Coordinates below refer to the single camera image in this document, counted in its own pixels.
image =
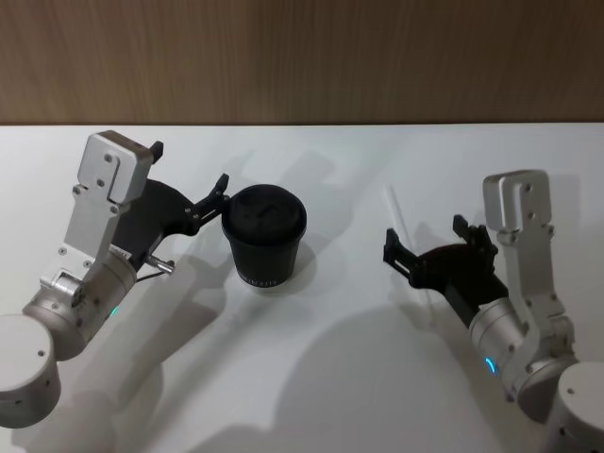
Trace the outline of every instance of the white tabletop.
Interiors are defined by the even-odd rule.
[[[0,128],[0,312],[35,293],[86,138],[106,128]],[[176,272],[138,284],[60,364],[58,407],[0,429],[2,452],[535,451],[541,427],[504,401],[446,302],[381,261],[387,227],[416,252],[455,241],[454,214],[484,220],[482,179],[519,168],[550,173],[557,291],[578,355],[604,361],[604,126],[115,130],[164,141],[151,177],[191,199],[221,172],[230,194],[262,182],[298,195],[309,225],[294,278],[246,286],[218,221],[165,241],[158,255]]]

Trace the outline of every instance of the blue led light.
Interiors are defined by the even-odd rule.
[[[493,361],[493,359],[491,359],[489,357],[485,357],[484,358],[484,362],[489,367],[489,370],[491,370],[491,373],[493,373],[494,375],[496,375],[497,374],[497,367],[495,366],[495,362]]]

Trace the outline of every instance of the black cup lid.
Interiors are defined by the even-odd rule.
[[[282,187],[259,184],[243,189],[223,212],[223,228],[250,245],[283,245],[299,239],[306,228],[302,202]]]

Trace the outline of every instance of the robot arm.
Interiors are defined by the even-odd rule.
[[[0,426],[23,428],[48,415],[60,395],[57,361],[84,350],[144,263],[172,273],[171,262],[153,256],[165,237],[193,236],[221,213],[227,175],[196,204],[147,179],[162,148],[113,131],[88,139],[63,244],[24,314],[0,316]]]
[[[412,287],[445,296],[509,400],[546,423],[544,452],[602,452],[604,364],[578,363],[573,324],[554,290],[547,174],[489,176],[483,194],[487,225],[503,246],[509,288],[494,274],[497,251],[485,227],[467,226],[460,216],[453,228],[465,244],[416,258],[389,230],[384,260]]]

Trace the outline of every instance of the wooden wall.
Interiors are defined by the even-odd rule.
[[[0,0],[0,123],[604,120],[604,2]]]

